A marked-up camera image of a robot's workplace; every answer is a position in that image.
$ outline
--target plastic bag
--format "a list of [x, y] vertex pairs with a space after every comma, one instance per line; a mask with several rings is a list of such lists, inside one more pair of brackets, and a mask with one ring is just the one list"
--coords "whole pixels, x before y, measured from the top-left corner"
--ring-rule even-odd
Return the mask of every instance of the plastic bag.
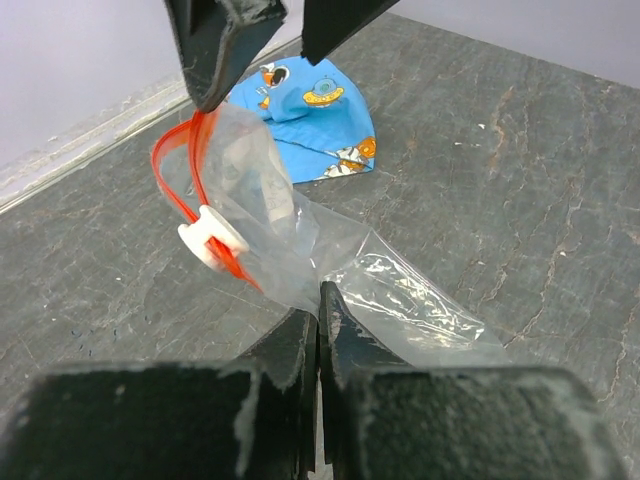
[[317, 314], [319, 285], [331, 280], [355, 317], [413, 365], [507, 362], [481, 321], [375, 231], [295, 191], [268, 128], [253, 113], [226, 103], [197, 112], [159, 140], [153, 166], [190, 222], [203, 204], [228, 222], [245, 248], [234, 252], [211, 238], [209, 251], [270, 299]]

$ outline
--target cartoon print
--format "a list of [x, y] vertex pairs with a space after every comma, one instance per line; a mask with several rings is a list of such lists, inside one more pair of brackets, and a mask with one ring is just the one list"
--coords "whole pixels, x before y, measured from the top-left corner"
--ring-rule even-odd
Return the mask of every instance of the cartoon print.
[[264, 100], [258, 104], [258, 106], [264, 110], [269, 108], [269, 104], [271, 99], [269, 98], [269, 90], [274, 88], [278, 88], [289, 78], [289, 69], [285, 66], [276, 66], [275, 63], [268, 63], [266, 65], [262, 65], [260, 67], [260, 72], [262, 73], [262, 79], [266, 84], [266, 87], [260, 87], [256, 91], [264, 95]]
[[376, 139], [374, 137], [367, 137], [355, 147], [341, 148], [336, 152], [327, 153], [338, 157], [340, 162], [327, 168], [323, 178], [359, 173], [367, 168], [369, 161], [375, 157]]
[[313, 86], [313, 90], [305, 93], [302, 99], [310, 107], [324, 108], [338, 100], [343, 93], [344, 88], [338, 87], [335, 81], [330, 78], [323, 78], [318, 80]]

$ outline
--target white wall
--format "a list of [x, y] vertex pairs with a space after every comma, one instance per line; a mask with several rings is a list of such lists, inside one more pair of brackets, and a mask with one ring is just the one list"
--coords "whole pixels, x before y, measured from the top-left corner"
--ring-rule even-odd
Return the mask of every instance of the white wall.
[[0, 0], [0, 167], [179, 69], [162, 0]]
[[640, 0], [401, 0], [391, 11], [640, 88]]

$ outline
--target ziplock bag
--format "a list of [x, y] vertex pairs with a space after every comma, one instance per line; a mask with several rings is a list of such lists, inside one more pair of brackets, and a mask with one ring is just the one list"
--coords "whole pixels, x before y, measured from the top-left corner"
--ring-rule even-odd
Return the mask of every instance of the ziplock bag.
[[190, 225], [180, 236], [203, 262], [278, 303], [317, 314], [320, 283], [415, 366], [506, 363], [501, 343], [375, 231], [295, 191], [263, 121], [223, 103], [156, 144], [158, 184]]

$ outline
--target marble countertop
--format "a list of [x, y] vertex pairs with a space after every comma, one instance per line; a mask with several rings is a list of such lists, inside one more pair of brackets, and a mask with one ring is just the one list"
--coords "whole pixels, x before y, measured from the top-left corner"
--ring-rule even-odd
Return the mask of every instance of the marble countertop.
[[[640, 478], [640, 91], [391, 14], [331, 58], [369, 102], [376, 170], [299, 190], [378, 230], [514, 361], [576, 373]], [[0, 428], [50, 364], [232, 358], [284, 313], [180, 243], [149, 152], [190, 112], [2, 215]]]

